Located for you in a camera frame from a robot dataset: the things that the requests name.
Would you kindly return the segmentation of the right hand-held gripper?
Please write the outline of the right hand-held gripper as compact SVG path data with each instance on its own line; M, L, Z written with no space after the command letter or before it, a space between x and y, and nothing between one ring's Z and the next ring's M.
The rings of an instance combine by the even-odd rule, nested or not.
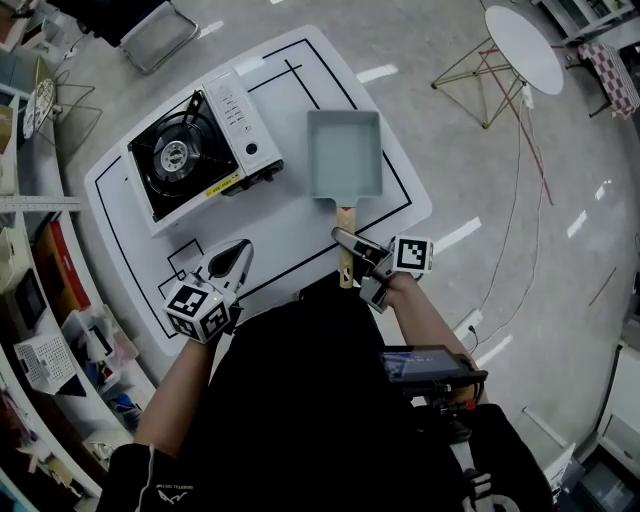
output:
M340 227L334 227L331 236L343 249L367 262L359 296L379 313L386 309L385 296L396 274L408 273L417 279L432 271L434 244L427 238L397 236L381 246Z

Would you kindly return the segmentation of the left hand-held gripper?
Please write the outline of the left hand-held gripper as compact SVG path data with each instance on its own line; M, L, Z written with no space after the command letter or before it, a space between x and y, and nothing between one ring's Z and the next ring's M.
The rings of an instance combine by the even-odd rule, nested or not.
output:
M201 344L231 334L240 317L238 290L253 260L250 240L231 240L207 252L196 269L175 283L163 303L174 330Z

